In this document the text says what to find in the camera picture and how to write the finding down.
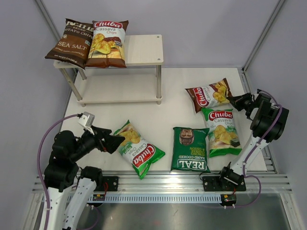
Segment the brown Chuba cassava bag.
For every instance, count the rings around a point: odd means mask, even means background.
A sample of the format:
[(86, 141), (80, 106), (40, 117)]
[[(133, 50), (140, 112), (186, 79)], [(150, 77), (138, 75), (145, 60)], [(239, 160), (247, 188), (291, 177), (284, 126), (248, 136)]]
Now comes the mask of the brown Chuba cassava bag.
[(125, 68), (125, 37), (129, 21), (93, 21), (94, 33), (86, 67)]
[(202, 108), (213, 108), (229, 104), (228, 97), (232, 97), (226, 78), (206, 86), (186, 88), (185, 90), (193, 101), (196, 113), (200, 112)]

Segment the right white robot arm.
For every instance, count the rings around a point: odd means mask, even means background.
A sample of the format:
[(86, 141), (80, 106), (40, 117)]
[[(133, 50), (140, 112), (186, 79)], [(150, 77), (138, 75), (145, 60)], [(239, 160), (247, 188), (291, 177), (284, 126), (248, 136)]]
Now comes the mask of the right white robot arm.
[(224, 190), (241, 185), (256, 156), (268, 144), (280, 138), (289, 114), (288, 109), (263, 90), (257, 90), (257, 94), (246, 93), (227, 99), (236, 110), (246, 111), (247, 119), (251, 120), (251, 134), (238, 157), (220, 172), (217, 182)]

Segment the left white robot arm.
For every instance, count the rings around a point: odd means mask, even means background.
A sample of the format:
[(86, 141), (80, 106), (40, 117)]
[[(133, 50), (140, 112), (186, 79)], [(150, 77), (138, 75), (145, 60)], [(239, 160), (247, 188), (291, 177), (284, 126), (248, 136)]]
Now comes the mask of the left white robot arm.
[(117, 191), (117, 176), (103, 176), (100, 168), (80, 169), (77, 165), (78, 160), (94, 149), (114, 153), (124, 137), (113, 136), (111, 132), (92, 126), (79, 138), (68, 130), (56, 134), (44, 171), (45, 202), (40, 229), (75, 230), (93, 192), (100, 192), (105, 198), (108, 191)]

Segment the brown Kettle sea salt bag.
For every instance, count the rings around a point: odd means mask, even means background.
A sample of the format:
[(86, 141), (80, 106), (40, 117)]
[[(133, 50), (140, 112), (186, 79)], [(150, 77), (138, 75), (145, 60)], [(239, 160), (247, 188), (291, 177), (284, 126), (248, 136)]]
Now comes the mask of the brown Kettle sea salt bag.
[(48, 52), (45, 58), (67, 62), (84, 69), (93, 36), (93, 24), (67, 18), (61, 39)]

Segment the green Real chips bag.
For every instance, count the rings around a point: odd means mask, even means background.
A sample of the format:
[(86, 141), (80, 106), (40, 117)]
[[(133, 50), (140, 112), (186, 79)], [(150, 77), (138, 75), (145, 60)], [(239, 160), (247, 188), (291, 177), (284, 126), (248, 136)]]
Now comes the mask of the green Real chips bag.
[(171, 170), (210, 173), (206, 138), (208, 128), (174, 127)]

